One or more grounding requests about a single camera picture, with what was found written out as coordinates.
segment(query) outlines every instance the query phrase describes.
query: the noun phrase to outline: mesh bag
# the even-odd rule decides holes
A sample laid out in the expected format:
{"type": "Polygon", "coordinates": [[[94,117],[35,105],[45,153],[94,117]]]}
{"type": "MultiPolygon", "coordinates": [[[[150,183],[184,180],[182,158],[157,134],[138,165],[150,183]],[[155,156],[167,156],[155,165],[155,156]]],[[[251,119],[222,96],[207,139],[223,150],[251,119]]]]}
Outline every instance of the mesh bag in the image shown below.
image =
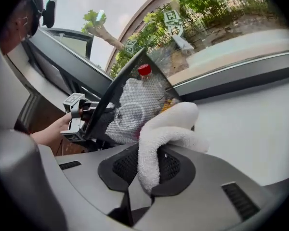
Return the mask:
{"type": "Polygon", "coordinates": [[[143,125],[180,102],[178,93],[155,63],[140,50],[125,65],[109,86],[88,124],[86,134],[116,144],[138,142],[143,125]],[[151,67],[151,74],[144,79],[138,68],[151,67]],[[115,109],[104,112],[109,103],[115,109]]]}

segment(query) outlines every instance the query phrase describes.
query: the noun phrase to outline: air vent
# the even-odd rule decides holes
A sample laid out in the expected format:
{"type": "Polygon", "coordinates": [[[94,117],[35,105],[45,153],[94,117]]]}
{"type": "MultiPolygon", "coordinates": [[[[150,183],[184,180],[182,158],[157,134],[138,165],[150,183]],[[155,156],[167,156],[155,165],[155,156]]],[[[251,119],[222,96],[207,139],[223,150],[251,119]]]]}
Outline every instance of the air vent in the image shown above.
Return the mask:
{"type": "Polygon", "coordinates": [[[222,189],[243,221],[259,211],[259,208],[236,183],[232,182],[222,185],[222,189]]]}
{"type": "Polygon", "coordinates": [[[65,163],[65,164],[59,164],[59,167],[60,167],[62,170],[65,170],[65,169],[72,168],[72,167],[76,167],[76,166],[79,166],[79,165],[81,165],[80,162],[78,162],[78,161],[73,161],[73,162],[68,162],[68,163],[65,163]]]}

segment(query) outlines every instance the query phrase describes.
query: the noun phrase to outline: tree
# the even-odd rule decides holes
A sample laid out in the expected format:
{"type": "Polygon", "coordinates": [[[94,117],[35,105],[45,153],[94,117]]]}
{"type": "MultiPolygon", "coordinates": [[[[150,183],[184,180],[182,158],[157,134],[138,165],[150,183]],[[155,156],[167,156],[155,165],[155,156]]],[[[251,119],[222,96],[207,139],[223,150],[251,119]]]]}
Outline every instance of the tree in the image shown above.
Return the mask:
{"type": "Polygon", "coordinates": [[[83,19],[87,21],[81,29],[84,33],[91,33],[94,36],[97,36],[103,40],[105,40],[108,44],[114,46],[118,50],[124,49],[124,45],[114,38],[108,33],[108,31],[104,27],[104,23],[106,21],[106,15],[103,13],[99,20],[97,20],[97,16],[99,13],[89,10],[87,14],[84,15],[83,19]]]}

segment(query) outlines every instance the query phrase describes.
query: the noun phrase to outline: tree trunk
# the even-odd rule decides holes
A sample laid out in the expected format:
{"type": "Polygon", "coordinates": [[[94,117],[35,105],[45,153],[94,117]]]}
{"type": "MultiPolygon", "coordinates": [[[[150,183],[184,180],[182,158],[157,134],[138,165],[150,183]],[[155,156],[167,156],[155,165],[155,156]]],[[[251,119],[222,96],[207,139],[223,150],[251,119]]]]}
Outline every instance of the tree trunk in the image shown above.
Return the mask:
{"type": "Polygon", "coordinates": [[[107,32],[107,30],[105,29],[105,27],[103,25],[100,25],[97,27],[93,27],[93,26],[89,27],[88,32],[93,34],[94,36],[97,36],[97,37],[103,39],[108,44],[117,48],[119,51],[124,49],[124,45],[119,40],[117,40],[116,38],[111,36],[110,33],[107,32]]]}

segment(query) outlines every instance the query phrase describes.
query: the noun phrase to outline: white towel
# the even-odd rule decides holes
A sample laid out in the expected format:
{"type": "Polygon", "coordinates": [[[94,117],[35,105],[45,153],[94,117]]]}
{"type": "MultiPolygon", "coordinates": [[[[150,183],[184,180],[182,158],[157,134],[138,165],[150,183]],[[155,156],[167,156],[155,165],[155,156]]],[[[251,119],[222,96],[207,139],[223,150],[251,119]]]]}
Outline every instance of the white towel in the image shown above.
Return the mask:
{"type": "Polygon", "coordinates": [[[194,103],[178,103],[148,121],[140,132],[138,177],[148,194],[159,184],[157,150],[171,143],[197,152],[208,151],[208,142],[191,131],[198,118],[194,103]]]}

